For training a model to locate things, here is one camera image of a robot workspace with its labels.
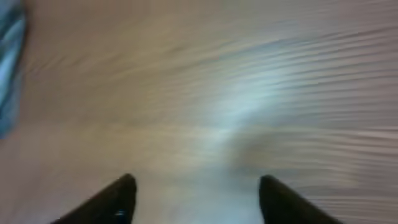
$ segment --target wood grain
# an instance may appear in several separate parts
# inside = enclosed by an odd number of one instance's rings
[[[261,223],[273,174],[345,223],[398,216],[393,0],[30,0],[0,223],[125,172],[134,223]]]

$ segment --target brown wood surface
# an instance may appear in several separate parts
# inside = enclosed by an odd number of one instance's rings
[[[350,224],[398,221],[395,0],[30,0],[0,223],[125,172],[136,224],[261,223],[273,174]]]

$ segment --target blue fabric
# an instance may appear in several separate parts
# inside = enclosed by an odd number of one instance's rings
[[[17,118],[21,89],[17,63],[25,25],[20,2],[0,0],[0,139],[5,137]]]

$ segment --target blue cloth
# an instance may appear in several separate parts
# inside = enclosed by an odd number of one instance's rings
[[[25,15],[16,0],[0,0],[0,139],[17,118],[21,76],[17,63],[25,32]]]

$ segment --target wooden surface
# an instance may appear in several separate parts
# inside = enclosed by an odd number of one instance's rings
[[[125,172],[134,223],[261,223],[274,174],[397,223],[398,2],[30,0],[0,223],[48,223]]]

